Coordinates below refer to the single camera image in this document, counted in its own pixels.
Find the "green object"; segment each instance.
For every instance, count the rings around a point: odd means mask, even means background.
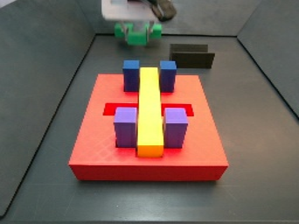
[[[154,25],[154,31],[150,34],[150,39],[161,39],[163,37],[163,26],[161,24]]]
[[[142,31],[135,31],[134,23],[125,23],[127,28],[127,35],[123,30],[123,25],[117,23],[115,25],[115,36],[118,38],[125,38],[127,36],[127,43],[131,46],[146,46],[149,39],[161,39],[163,36],[163,26],[161,24],[155,24],[153,27],[153,32],[149,35],[149,27],[150,24],[145,25],[145,29]]]
[[[147,45],[147,28],[142,31],[134,31],[134,28],[129,29],[127,43],[131,46],[146,46]]]
[[[133,30],[134,29],[134,24],[133,23],[126,23],[126,28],[129,30]],[[126,33],[123,31],[123,26],[122,26],[121,23],[117,23],[117,25],[115,25],[115,36],[118,38],[125,38],[126,37]]]

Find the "yellow block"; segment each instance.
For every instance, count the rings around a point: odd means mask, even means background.
[[[141,68],[137,150],[141,158],[165,154],[162,95],[158,67]]]

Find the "gray wall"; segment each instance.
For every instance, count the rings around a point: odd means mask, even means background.
[[[0,216],[94,37],[74,0],[23,0],[0,9]]]
[[[7,6],[11,2],[14,2],[15,0],[0,0],[0,8]]]
[[[78,0],[97,33],[113,33],[102,17],[101,0]],[[173,0],[178,17],[165,24],[166,34],[238,36],[262,0]]]
[[[298,10],[298,0],[265,0],[238,39],[299,116]]]

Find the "red base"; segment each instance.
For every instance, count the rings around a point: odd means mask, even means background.
[[[81,180],[202,181],[218,180],[229,168],[210,106],[198,76],[178,75],[175,93],[165,104],[191,104],[182,149],[165,149],[162,158],[137,157],[137,149],[117,148],[114,116],[107,103],[138,104],[138,93],[125,93],[123,75],[102,74],[94,88],[70,167]]]

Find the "blue block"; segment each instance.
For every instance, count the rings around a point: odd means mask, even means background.
[[[126,92],[139,92],[139,71],[139,60],[126,60],[123,66]]]
[[[117,147],[137,147],[137,108],[117,108],[115,115]]]
[[[177,76],[177,64],[175,61],[163,60],[161,62],[161,90],[162,93],[174,92]]]
[[[187,128],[189,118],[185,108],[166,108],[163,116],[165,148],[181,149],[183,147]]]

